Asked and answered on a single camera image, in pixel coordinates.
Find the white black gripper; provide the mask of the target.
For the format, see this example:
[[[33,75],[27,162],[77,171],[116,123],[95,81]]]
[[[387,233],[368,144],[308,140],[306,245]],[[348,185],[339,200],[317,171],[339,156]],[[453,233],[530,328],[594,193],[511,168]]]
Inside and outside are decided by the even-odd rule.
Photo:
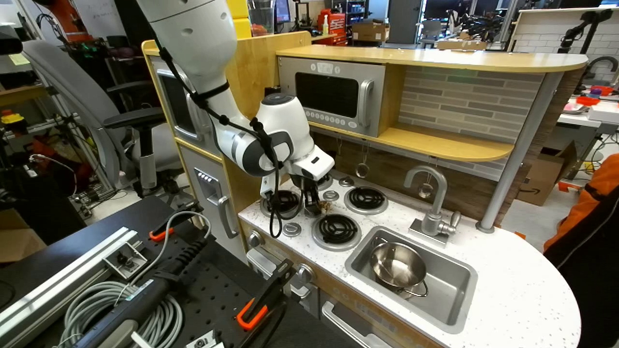
[[[335,166],[335,158],[327,154],[321,146],[313,146],[302,158],[296,158],[296,160],[288,158],[282,162],[282,166],[277,171],[263,175],[259,185],[259,195],[267,197],[275,193],[282,177],[288,175],[294,181],[294,185],[302,189],[304,212],[313,214],[313,204],[321,208],[317,181],[323,179],[333,169],[333,166]]]

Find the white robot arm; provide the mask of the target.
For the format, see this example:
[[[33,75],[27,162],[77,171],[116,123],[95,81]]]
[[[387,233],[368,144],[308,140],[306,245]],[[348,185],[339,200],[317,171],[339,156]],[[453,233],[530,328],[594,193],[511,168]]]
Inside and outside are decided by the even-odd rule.
[[[261,193],[279,191],[286,168],[319,214],[317,183],[335,158],[315,144],[296,94],[267,94],[253,117],[236,104],[224,67],[236,52],[236,28],[226,0],[137,0],[155,30],[161,57],[192,102],[213,117],[219,150],[246,173],[261,177]]]

